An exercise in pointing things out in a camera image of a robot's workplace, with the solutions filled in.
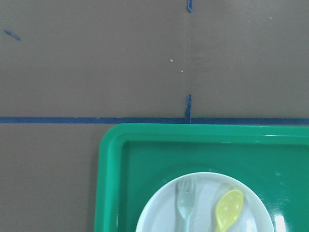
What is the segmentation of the yellow plastic spoon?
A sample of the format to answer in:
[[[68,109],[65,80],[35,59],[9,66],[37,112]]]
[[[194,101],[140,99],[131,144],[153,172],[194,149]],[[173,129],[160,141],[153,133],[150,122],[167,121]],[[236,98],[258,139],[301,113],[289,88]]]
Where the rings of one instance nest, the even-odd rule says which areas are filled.
[[[231,190],[224,194],[215,208],[216,232],[226,232],[238,220],[244,204],[241,191]]]

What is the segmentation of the green plastic tray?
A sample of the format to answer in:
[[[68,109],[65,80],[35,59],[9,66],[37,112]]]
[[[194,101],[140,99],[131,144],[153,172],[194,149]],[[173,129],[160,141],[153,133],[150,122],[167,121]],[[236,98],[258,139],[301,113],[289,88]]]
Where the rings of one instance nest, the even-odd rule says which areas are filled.
[[[309,229],[309,129],[288,126],[120,124],[99,148],[94,230],[132,232],[170,180],[215,172],[253,190],[289,232]]]

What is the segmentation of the white plastic fork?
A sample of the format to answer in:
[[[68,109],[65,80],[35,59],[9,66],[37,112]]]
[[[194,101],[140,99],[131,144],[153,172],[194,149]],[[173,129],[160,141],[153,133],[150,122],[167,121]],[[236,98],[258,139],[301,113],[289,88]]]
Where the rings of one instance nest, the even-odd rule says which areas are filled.
[[[186,176],[176,186],[176,232],[188,232],[191,216],[195,207],[196,180]]]

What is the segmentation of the white round plate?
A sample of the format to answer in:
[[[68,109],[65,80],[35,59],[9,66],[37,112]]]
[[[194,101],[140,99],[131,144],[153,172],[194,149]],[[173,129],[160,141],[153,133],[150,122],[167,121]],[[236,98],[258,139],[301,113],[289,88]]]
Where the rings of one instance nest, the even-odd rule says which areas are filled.
[[[216,228],[215,208],[220,198],[231,190],[244,197],[242,212],[230,232],[272,232],[271,217],[260,198],[245,184],[229,176],[210,172],[186,174],[167,182],[147,202],[142,210],[136,231],[175,232],[176,186],[179,180],[192,176],[196,180],[195,207],[189,232],[213,232]]]

